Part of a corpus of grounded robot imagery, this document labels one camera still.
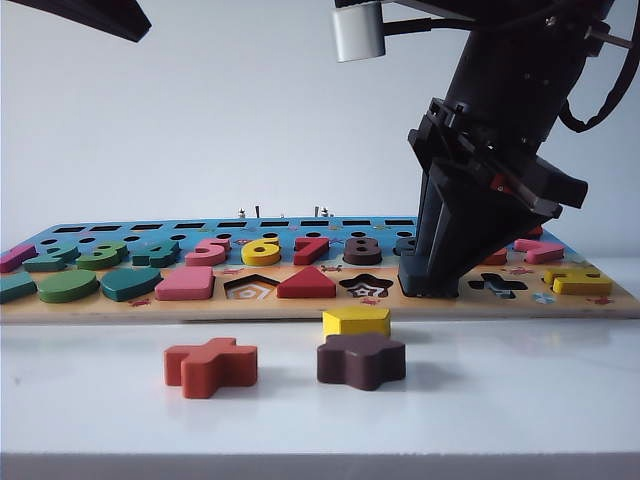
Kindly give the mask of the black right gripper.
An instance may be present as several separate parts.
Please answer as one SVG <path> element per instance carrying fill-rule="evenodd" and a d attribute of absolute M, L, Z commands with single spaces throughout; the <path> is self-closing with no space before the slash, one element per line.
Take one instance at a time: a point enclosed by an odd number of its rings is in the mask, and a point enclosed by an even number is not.
<path fill-rule="evenodd" d="M 539 157 L 533 145 L 434 98 L 408 141 L 424 170 L 415 254 L 429 257 L 428 284 L 461 276 L 532 228 L 579 208 L 586 182 Z M 433 186 L 441 209 L 432 233 Z"/>

